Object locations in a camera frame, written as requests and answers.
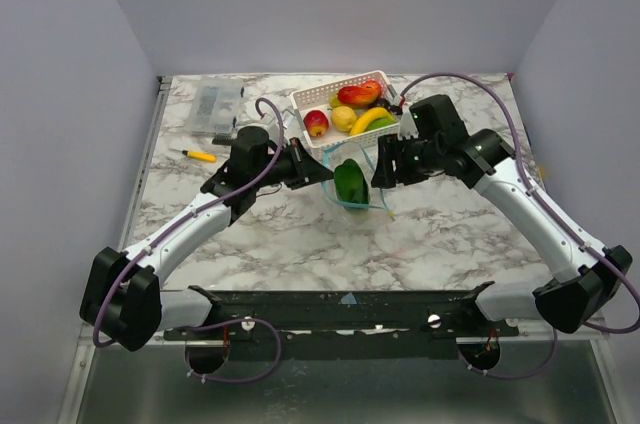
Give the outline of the clear zip top bag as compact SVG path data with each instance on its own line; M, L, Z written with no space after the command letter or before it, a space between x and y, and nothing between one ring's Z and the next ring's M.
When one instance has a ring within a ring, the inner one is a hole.
M321 184L328 210L337 230L374 229L395 221L385 191L372 186L377 151L359 144L331 146L322 152L322 164L334 179Z

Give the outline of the green toy leek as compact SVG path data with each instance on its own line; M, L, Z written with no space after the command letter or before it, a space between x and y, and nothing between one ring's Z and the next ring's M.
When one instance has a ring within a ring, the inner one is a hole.
M364 211L368 208L369 187L360 165L354 159L348 158L336 167L334 187L337 200L348 209Z

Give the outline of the white perforated plastic basket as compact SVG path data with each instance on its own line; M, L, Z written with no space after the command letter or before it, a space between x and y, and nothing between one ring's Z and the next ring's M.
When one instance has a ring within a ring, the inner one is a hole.
M303 144L316 158L336 145L374 146L396 134L401 111L398 93L381 70L315 84L290 94Z

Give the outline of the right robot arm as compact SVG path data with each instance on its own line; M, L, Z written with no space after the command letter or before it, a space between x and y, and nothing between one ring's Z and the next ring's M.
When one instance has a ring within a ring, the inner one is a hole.
M469 134L448 96L423 99L407 115L417 134L379 138L372 186L417 184L438 172L456 178L502 212L552 275L534 290L522 283L483 285L460 311L462 328L480 336L503 319L541 319L563 333L586 325L616 294L632 264L630 253L606 246L573 221L495 131Z

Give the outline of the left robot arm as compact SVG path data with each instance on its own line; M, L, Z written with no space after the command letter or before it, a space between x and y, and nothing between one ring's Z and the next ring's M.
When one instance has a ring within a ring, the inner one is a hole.
M110 247L94 258L79 315L96 335L129 351L158 331L189 328L201 339L222 324L213 294L198 286L165 291L163 285L198 247L233 225L260 189L282 184L300 189L333 177L296 138L274 142L257 126L241 129L230 156L191 203L151 236L123 251Z

